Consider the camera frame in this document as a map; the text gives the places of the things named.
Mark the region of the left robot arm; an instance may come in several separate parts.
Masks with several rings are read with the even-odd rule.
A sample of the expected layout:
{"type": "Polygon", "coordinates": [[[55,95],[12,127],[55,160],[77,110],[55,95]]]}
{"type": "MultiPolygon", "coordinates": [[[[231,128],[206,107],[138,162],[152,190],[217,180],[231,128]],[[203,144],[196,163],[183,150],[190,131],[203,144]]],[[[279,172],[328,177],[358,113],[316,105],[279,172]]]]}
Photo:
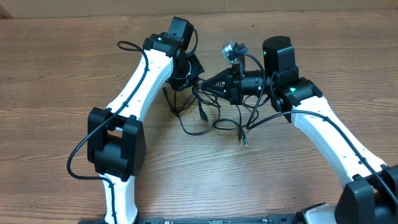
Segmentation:
{"type": "Polygon", "coordinates": [[[106,214],[102,223],[134,223],[134,177],[146,156],[143,122],[165,82],[182,91],[195,84],[204,69],[188,45],[197,31],[186,19],[174,17],[168,31],[152,34],[142,57],[122,92],[106,108],[88,115],[87,158],[103,181],[106,214]]]}

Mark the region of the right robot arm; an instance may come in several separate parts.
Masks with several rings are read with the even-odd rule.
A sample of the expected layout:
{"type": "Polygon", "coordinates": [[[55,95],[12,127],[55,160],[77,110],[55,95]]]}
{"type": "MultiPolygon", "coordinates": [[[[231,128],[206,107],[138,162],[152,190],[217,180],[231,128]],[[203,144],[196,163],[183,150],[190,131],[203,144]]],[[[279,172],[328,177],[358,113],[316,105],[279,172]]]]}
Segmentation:
{"type": "Polygon", "coordinates": [[[243,103],[245,96],[265,98],[317,147],[343,189],[336,204],[319,203],[269,223],[396,223],[397,167],[387,165],[361,144],[334,114],[320,89],[299,75],[294,46],[287,36],[262,44],[264,63],[248,71],[246,47],[227,43],[223,55],[230,67],[201,84],[203,91],[243,103]]]}

